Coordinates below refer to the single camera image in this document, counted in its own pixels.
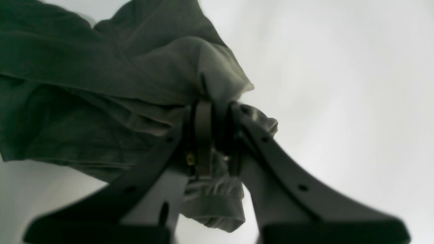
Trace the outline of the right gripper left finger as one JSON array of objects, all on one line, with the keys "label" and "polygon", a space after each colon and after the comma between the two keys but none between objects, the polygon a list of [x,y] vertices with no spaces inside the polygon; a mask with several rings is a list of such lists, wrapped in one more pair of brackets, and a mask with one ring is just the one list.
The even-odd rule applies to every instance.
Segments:
[{"label": "right gripper left finger", "polygon": [[212,105],[198,101],[110,185],[36,218],[27,244],[171,244],[187,182],[212,176]]}]

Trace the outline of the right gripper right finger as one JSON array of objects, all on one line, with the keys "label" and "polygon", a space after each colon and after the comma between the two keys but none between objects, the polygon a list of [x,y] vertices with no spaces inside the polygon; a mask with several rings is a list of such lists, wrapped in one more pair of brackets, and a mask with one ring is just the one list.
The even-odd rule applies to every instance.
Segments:
[{"label": "right gripper right finger", "polygon": [[231,173],[248,188],[258,244],[409,244],[403,221],[333,190],[290,158],[240,105]]}]

